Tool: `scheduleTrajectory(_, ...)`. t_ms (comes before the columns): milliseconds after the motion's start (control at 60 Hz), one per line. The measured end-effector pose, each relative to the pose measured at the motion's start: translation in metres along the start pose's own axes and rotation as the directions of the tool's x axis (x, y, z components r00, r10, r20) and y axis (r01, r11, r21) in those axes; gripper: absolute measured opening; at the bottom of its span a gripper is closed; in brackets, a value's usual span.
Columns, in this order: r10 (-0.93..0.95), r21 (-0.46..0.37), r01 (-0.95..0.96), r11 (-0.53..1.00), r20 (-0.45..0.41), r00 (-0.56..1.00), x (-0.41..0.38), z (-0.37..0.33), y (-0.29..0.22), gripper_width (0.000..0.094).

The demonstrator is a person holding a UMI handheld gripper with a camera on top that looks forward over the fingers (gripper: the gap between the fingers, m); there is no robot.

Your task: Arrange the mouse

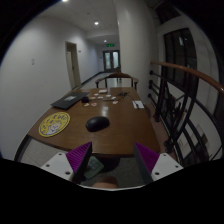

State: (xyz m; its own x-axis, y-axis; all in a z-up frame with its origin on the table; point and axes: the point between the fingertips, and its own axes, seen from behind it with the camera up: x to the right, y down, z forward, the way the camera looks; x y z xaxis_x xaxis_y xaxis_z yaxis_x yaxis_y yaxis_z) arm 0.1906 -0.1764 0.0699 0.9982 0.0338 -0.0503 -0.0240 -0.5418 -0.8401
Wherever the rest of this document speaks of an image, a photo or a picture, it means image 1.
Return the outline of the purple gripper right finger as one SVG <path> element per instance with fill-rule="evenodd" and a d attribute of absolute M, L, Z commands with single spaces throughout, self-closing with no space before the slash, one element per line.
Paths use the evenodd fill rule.
<path fill-rule="evenodd" d="M 182 166 L 167 153 L 158 154 L 139 143 L 134 144 L 133 152 L 144 184 L 182 169 Z"/>

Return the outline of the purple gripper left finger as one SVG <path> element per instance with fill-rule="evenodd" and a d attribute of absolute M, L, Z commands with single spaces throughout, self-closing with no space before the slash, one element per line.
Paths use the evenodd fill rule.
<path fill-rule="evenodd" d="M 88 142 L 68 153 L 57 153 L 42 166 L 42 169 L 79 184 L 84 178 L 84 172 L 91 154 L 92 143 Z"/>

